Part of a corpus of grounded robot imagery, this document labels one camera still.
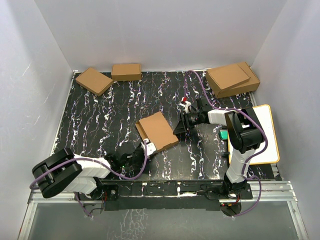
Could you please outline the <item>large cardboard box bottom right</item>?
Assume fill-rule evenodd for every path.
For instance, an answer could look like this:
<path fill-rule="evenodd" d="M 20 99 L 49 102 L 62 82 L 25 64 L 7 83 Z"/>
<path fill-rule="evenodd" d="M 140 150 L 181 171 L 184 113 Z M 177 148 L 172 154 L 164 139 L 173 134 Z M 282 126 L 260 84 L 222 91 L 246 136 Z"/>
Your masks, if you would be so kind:
<path fill-rule="evenodd" d="M 221 91 L 218 94 L 218 98 L 230 97 L 239 94 L 244 94 L 248 92 L 254 92 L 258 89 L 260 85 L 260 80 L 256 76 L 256 74 L 252 71 L 247 62 L 237 62 L 236 63 L 249 77 L 250 79 L 242 84 L 235 86 L 233 88 L 227 89 L 225 91 Z"/>

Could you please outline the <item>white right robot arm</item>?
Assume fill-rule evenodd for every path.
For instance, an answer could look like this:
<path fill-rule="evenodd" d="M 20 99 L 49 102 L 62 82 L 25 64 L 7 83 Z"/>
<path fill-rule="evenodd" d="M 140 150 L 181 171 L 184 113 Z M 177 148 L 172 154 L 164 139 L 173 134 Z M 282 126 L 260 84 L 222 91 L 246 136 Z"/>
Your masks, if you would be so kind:
<path fill-rule="evenodd" d="M 246 188 L 250 161 L 257 155 L 256 151 L 266 140 L 266 135 L 252 107 L 215 109 L 209 104 L 204 104 L 200 98 L 196 100 L 196 104 L 197 107 L 192 106 L 185 97 L 180 101 L 179 122 L 173 134 L 187 133 L 200 124 L 226 127 L 233 150 L 231 162 L 218 193 L 233 199 Z"/>

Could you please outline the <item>aluminium frame rail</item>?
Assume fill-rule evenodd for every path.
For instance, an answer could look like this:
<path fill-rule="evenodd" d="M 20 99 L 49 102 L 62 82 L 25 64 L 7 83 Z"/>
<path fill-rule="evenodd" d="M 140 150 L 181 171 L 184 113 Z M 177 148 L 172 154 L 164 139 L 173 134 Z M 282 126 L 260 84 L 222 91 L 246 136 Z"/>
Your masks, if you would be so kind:
<path fill-rule="evenodd" d="M 290 181 L 263 181 L 260 202 L 246 217 L 261 240 L 307 240 L 308 234 Z"/>

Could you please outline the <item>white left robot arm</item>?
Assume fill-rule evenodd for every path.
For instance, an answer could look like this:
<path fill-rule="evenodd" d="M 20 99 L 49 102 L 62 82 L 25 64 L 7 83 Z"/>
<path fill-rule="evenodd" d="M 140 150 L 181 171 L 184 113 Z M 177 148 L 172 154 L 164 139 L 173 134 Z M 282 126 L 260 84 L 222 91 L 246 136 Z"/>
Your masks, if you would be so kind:
<path fill-rule="evenodd" d="M 152 148 L 140 144 L 132 153 L 119 159 L 113 155 L 99 158 L 75 154 L 64 148 L 38 163 L 31 170 L 34 177 L 29 188 L 40 189 L 44 198 L 52 198 L 61 192 L 78 192 L 97 200 L 103 195 L 103 187 L 96 179 L 113 174 L 122 180 L 135 180 L 143 173 Z"/>

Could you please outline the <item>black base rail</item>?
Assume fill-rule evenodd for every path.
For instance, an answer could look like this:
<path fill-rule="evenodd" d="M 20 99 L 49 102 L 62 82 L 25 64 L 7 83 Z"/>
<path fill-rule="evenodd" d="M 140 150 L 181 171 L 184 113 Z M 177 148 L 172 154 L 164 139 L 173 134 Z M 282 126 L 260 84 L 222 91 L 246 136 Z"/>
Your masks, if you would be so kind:
<path fill-rule="evenodd" d="M 98 180 L 90 194 L 77 194 L 86 204 L 98 203 L 104 211 L 127 209 L 219 211 L 227 203 L 252 200 L 249 183 L 227 191 L 221 180 Z"/>

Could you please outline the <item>small cardboard box top right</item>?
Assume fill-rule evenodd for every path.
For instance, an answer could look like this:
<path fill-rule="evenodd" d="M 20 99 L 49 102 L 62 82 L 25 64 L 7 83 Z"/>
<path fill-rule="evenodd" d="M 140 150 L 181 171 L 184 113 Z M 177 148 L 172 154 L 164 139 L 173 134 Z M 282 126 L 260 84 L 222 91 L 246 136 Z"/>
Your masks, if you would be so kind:
<path fill-rule="evenodd" d="M 237 64 L 210 68 L 206 71 L 208 81 L 215 95 L 223 93 L 250 80 L 250 77 Z"/>

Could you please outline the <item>green eraser block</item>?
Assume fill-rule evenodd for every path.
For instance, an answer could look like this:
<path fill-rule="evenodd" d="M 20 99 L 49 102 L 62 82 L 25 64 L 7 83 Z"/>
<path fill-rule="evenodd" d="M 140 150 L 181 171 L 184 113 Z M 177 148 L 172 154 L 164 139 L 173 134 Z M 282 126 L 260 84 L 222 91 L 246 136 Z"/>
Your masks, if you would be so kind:
<path fill-rule="evenodd" d="M 228 140 L 228 131 L 226 129 L 222 129 L 219 131 L 219 137 L 221 140 L 223 141 L 227 141 Z"/>

